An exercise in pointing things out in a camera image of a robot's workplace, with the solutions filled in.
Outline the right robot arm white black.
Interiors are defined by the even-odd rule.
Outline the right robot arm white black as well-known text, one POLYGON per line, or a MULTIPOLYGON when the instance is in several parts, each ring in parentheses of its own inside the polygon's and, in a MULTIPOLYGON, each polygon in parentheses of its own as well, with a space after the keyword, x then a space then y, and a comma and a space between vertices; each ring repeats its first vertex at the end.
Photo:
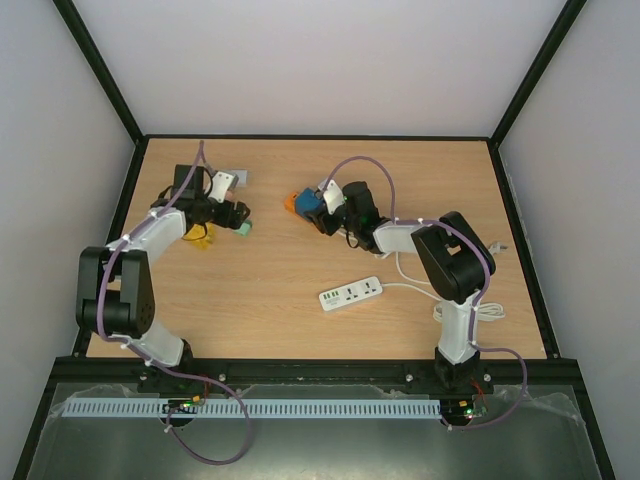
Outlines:
POLYGON ((480 301, 496 270, 488 249, 463 215, 451 211, 435 221, 382 216, 363 181, 325 190, 305 189, 293 201, 295 214, 322 234, 341 231, 348 245, 375 255, 413 253, 440 298, 441 336, 435 348, 438 384, 455 392, 476 372, 480 301))

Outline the yellow cube socket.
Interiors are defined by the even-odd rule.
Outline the yellow cube socket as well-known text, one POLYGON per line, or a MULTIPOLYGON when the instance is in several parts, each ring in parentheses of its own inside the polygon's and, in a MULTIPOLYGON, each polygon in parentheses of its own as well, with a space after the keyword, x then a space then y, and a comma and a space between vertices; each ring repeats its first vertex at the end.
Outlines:
POLYGON ((183 241, 202 251, 209 249, 215 238, 215 226, 212 223, 196 224, 182 236, 183 241))

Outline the white power strip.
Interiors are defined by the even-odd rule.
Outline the white power strip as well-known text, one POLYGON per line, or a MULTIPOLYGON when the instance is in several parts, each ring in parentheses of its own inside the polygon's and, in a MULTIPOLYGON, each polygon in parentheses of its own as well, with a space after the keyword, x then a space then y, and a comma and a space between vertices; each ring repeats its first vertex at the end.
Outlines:
POLYGON ((333 312, 372 299, 383 293, 383 286, 377 276, 370 276, 318 295, 324 312, 333 312))

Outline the blue cube socket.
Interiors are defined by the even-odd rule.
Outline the blue cube socket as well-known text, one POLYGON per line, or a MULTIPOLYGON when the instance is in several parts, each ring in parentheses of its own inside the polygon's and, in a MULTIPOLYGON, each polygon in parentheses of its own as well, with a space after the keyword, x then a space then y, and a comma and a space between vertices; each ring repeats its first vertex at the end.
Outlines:
POLYGON ((318 195, 318 191, 306 188, 298 193, 294 200, 294 213, 303 220, 312 223, 312 214, 322 205, 322 196, 318 195))

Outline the orange power strip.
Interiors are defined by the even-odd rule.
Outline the orange power strip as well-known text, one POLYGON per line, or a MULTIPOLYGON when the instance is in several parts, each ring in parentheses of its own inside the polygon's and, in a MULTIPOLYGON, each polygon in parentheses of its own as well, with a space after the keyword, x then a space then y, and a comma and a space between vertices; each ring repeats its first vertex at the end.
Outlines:
POLYGON ((300 192, 292 192, 284 201, 284 208, 288 212, 294 214, 295 216, 297 216, 297 215, 294 213, 294 200, 295 200, 295 198, 296 198, 298 193, 300 193, 300 192))

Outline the white charger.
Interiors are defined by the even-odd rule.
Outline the white charger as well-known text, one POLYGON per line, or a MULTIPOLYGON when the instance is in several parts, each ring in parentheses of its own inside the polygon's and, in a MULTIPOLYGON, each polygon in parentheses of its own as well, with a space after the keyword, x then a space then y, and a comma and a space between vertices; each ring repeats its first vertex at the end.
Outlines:
POLYGON ((234 170, 232 170, 232 173, 237 178, 237 181, 236 181, 236 187, 237 188, 244 188, 244 187, 247 186, 248 177, 249 177, 249 172, 247 170, 234 169, 234 170))

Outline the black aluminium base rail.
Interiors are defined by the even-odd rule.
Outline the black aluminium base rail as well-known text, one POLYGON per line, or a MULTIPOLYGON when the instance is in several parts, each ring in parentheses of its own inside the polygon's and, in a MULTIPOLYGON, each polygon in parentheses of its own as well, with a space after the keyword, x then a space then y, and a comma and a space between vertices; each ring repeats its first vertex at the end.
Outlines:
MULTIPOLYGON (((195 359, 191 372, 222 382, 233 389, 257 385, 338 386, 367 385, 408 394, 446 397, 471 394, 473 382, 490 393, 494 386, 519 385, 520 363, 516 360, 482 360, 468 380, 450 388, 440 382, 432 360, 322 361, 195 359)), ((201 392, 203 382, 173 377, 131 358, 58 358, 46 387, 60 383, 131 384, 143 393, 163 396, 201 392)))

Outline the green usb adapter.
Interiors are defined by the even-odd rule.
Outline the green usb adapter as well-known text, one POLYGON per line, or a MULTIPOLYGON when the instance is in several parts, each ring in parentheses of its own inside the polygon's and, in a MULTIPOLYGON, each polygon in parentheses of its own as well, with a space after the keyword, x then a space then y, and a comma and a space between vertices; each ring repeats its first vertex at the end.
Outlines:
POLYGON ((245 220, 238 229, 234 230, 234 233, 246 237, 249 235, 251 230, 252 222, 250 220, 245 220))

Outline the black enclosure frame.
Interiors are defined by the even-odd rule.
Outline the black enclosure frame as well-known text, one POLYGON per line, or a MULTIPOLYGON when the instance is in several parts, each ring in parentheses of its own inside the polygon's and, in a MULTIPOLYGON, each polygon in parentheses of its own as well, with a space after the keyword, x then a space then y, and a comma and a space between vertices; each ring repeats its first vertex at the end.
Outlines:
MULTIPOLYGON (((509 226, 514 236, 516 251, 536 316, 537 327, 543 340, 543 350, 546 357, 543 360, 527 361, 528 382, 531 385, 572 386, 576 396, 577 407, 583 420, 586 422, 586 432, 589 437, 590 449, 593 453, 599 475, 604 479, 612 479, 615 474, 599 430, 580 367, 577 361, 564 358, 560 354, 547 306, 543 299, 537 273, 531 258, 530 248, 525 242, 524 228, 516 212, 514 194, 508 184, 504 163, 499 153, 500 145, 505 140, 527 100, 542 78, 542 75, 574 22, 577 20, 584 5, 582 1, 568 1, 565 3, 536 54, 536 57, 527 70, 514 97, 510 101, 496 130, 491 136, 480 137, 478 140, 488 147, 494 175, 500 190, 509 226)), ((138 181, 143 164, 143 156, 146 153, 149 142, 153 140, 154 137, 140 130, 75 4, 71 1, 58 1, 55 6, 135 145, 135 150, 108 234, 110 239, 114 239, 116 235, 123 230, 124 213, 133 198, 134 187, 138 181)), ((72 353, 69 356, 87 358, 86 353, 88 346, 89 332, 81 328, 76 336, 72 353)), ((43 437, 45 414, 52 405, 55 387, 52 389, 45 387, 14 473, 17 479, 27 478, 28 474, 35 469, 33 465, 34 458, 38 445, 43 437)))

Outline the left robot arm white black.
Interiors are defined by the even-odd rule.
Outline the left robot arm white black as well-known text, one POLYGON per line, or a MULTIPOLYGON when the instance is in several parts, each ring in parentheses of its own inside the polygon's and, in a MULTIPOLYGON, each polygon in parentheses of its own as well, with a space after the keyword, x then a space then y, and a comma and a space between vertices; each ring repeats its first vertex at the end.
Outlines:
POLYGON ((192 358, 189 343, 159 320, 151 266, 193 227, 239 230, 249 207, 230 199, 234 171, 178 165, 143 221, 119 239, 85 248, 79 258, 76 321, 81 328, 140 356, 154 367, 176 368, 192 358))

